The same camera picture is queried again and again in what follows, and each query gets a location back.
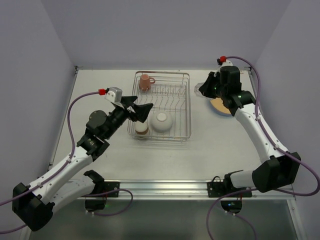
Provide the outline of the yellow plate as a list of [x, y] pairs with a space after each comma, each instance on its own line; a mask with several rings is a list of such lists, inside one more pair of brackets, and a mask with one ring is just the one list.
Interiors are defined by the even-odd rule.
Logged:
[[210, 104], [212, 106], [214, 106], [216, 109], [218, 109], [219, 111], [223, 112], [223, 113], [230, 113], [231, 112], [229, 111], [228, 108], [226, 108], [224, 105], [223, 105], [223, 101], [220, 99], [220, 98], [214, 98], [214, 99], [211, 99], [210, 101]]

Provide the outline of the pink mug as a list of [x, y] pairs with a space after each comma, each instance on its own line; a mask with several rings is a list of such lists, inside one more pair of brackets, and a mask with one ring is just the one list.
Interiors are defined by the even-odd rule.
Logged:
[[153, 77], [150, 77], [148, 74], [144, 73], [139, 79], [139, 89], [143, 92], [146, 92], [155, 82], [156, 80]]

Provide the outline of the clear drinking glass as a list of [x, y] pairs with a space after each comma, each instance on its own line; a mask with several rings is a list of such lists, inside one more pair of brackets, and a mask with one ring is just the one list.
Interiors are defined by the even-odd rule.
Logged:
[[200, 97], [200, 98], [206, 98], [206, 96], [204, 96], [202, 94], [202, 92], [200, 91], [200, 88], [204, 85], [204, 82], [200, 82], [200, 83], [197, 83], [194, 87], [194, 93], [197, 97]]

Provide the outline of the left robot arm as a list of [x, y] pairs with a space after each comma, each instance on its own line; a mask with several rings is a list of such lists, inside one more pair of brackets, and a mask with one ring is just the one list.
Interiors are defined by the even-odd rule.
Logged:
[[43, 228], [53, 215], [79, 197], [101, 196], [104, 178], [94, 170], [84, 173], [79, 180], [69, 180], [92, 164], [109, 147], [108, 140], [126, 120], [144, 123], [153, 103], [137, 105], [137, 96], [121, 96], [110, 102], [110, 113], [95, 110], [89, 116], [84, 135], [72, 141], [70, 153], [44, 175], [25, 185], [19, 183], [12, 192], [12, 211], [35, 232]]

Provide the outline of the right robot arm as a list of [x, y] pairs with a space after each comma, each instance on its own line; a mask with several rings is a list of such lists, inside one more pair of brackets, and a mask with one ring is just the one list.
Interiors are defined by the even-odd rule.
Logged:
[[261, 113], [255, 110], [256, 99], [250, 91], [243, 90], [241, 72], [236, 66], [223, 66], [217, 72], [211, 71], [199, 87], [202, 96], [222, 99], [223, 105], [242, 125], [252, 141], [260, 159], [255, 170], [238, 170], [225, 174], [223, 183], [227, 193], [233, 190], [256, 188], [261, 193], [292, 184], [298, 173], [299, 163], [293, 161], [278, 148], [287, 151], [265, 123]]

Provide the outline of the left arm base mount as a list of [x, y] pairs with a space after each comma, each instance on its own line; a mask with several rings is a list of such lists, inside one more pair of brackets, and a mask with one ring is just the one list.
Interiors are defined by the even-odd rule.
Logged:
[[[118, 189], [119, 187], [120, 187], [120, 183], [117, 181], [111, 181], [111, 182], [110, 181], [100, 181], [97, 184], [95, 184], [90, 195], [110, 192], [112, 190]], [[85, 200], [85, 202], [84, 202], [85, 209], [88, 212], [103, 210], [105, 208], [106, 203], [107, 203], [107, 197], [108, 197], [108, 195], [105, 194], [103, 196], [100, 196], [98, 200]]]

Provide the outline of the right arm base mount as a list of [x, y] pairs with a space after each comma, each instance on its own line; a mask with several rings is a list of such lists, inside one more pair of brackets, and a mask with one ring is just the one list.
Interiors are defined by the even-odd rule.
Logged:
[[[245, 187], [235, 188], [229, 179], [222, 180], [219, 176], [215, 176], [211, 181], [207, 182], [206, 186], [209, 198], [219, 198], [237, 191], [246, 190]], [[252, 196], [251, 192], [230, 195], [227, 199], [225, 198], [220, 201], [220, 206], [228, 213], [238, 214], [243, 207], [243, 198], [251, 198]]]

